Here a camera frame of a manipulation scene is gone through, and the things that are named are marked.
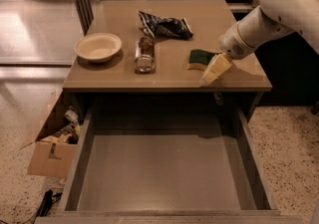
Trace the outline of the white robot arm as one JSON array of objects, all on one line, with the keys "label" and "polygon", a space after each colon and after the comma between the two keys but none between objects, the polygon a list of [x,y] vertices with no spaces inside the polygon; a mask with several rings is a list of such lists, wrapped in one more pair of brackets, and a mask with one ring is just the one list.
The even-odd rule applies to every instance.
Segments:
[{"label": "white robot arm", "polygon": [[256,8],[219,38],[221,53],[211,59],[200,83],[211,85],[233,60],[242,60],[262,44],[294,32],[319,53],[319,0],[259,0]]}]

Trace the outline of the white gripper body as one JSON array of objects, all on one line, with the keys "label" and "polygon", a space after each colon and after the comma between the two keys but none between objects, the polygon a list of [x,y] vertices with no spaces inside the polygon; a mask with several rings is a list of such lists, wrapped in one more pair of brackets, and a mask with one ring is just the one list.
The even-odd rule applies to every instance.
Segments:
[{"label": "white gripper body", "polygon": [[236,22],[219,37],[219,48],[233,60],[242,60],[255,51],[245,39],[245,27],[241,22]]}]

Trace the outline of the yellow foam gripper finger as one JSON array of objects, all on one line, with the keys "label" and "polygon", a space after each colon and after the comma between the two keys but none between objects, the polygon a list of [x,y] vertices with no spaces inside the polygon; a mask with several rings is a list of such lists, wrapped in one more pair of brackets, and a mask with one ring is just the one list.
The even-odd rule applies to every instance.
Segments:
[{"label": "yellow foam gripper finger", "polygon": [[200,83],[203,86],[209,86],[223,75],[232,66],[232,59],[229,55],[222,53],[215,55],[209,62],[207,68],[202,74]]}]

